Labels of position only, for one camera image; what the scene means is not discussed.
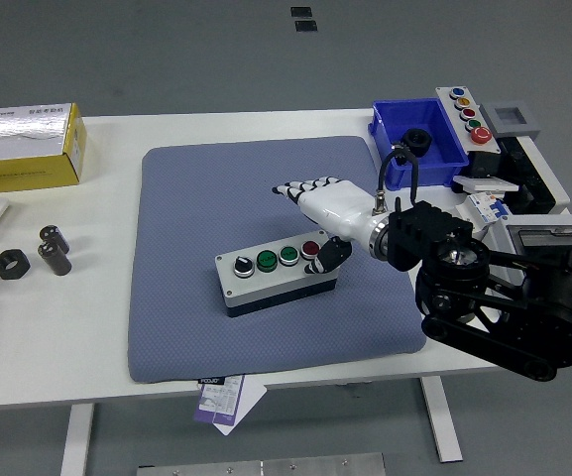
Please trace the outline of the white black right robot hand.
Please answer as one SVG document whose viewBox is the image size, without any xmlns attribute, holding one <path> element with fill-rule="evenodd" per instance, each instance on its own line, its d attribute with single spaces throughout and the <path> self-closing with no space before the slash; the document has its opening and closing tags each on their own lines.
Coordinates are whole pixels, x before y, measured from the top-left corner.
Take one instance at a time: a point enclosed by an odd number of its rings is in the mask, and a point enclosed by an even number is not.
<svg viewBox="0 0 572 476">
<path fill-rule="evenodd" d="M 304 216 L 331 235 L 305 267 L 308 274 L 334 271 L 349 258 L 353 243 L 380 261 L 387 259 L 390 212 L 382 191 L 371 196 L 349 180 L 322 177 L 290 181 L 275 186 L 273 193 L 289 198 Z"/>
</svg>

